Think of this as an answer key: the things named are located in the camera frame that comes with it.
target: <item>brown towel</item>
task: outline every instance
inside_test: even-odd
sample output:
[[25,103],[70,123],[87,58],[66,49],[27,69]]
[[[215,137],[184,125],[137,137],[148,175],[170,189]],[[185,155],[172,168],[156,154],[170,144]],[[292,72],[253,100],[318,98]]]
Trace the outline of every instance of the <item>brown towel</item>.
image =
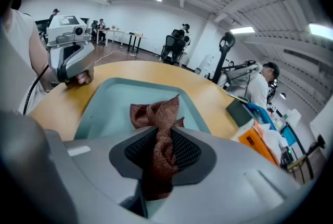
[[146,200],[165,198],[171,192],[171,177],[178,172],[176,158],[172,154],[172,126],[184,127],[184,117],[176,120],[179,109],[179,95],[169,101],[160,101],[151,105],[131,104],[130,118],[138,129],[156,125],[156,145],[151,163],[143,171],[143,193]]

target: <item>plastic tray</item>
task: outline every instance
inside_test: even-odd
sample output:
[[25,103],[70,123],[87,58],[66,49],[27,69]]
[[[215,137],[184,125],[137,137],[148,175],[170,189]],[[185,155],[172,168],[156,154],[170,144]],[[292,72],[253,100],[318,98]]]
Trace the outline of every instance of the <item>plastic tray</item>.
[[152,104],[179,94],[177,118],[185,117],[185,128],[209,133],[204,120],[189,96],[180,88],[123,78],[110,78],[98,88],[88,104],[78,130],[77,139],[125,134],[134,129],[130,120],[131,104]]

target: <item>round table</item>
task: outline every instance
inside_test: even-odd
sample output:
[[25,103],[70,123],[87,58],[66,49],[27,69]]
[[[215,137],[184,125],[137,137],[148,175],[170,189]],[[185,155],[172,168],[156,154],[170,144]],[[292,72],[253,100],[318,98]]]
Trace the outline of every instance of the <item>round table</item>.
[[150,61],[120,61],[94,68],[94,80],[84,86],[54,88],[31,112],[44,129],[57,131],[63,141],[73,140],[85,108],[102,82],[120,77],[170,85],[185,91],[205,121],[211,134],[231,138],[238,126],[227,113],[233,98],[211,81],[185,69]]

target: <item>baseball cap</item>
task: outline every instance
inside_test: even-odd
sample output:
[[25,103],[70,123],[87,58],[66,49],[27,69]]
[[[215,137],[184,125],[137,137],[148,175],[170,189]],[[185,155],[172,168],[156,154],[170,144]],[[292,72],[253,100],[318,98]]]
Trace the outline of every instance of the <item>baseball cap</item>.
[[278,65],[276,65],[273,62],[268,62],[266,64],[263,65],[264,67],[269,67],[272,68],[274,70],[273,74],[274,74],[274,79],[277,79],[280,75],[280,69],[278,67]]

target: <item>wooden floor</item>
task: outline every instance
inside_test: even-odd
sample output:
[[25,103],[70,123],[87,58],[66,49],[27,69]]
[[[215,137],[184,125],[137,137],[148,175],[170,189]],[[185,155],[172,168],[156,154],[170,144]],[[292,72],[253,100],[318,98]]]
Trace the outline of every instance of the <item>wooden floor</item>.
[[125,60],[146,60],[146,61],[155,61],[155,62],[158,62],[159,60],[158,55],[145,52],[141,49],[137,54],[135,54],[136,56],[128,56],[126,54],[133,54],[133,53],[127,52],[127,46],[125,45],[121,46],[119,43],[109,42],[107,47],[105,45],[96,45],[96,43],[93,43],[93,45],[95,47],[94,50],[95,62],[98,61],[101,57],[112,53],[100,59],[98,62],[96,62],[95,66],[102,65],[105,63],[125,61]]

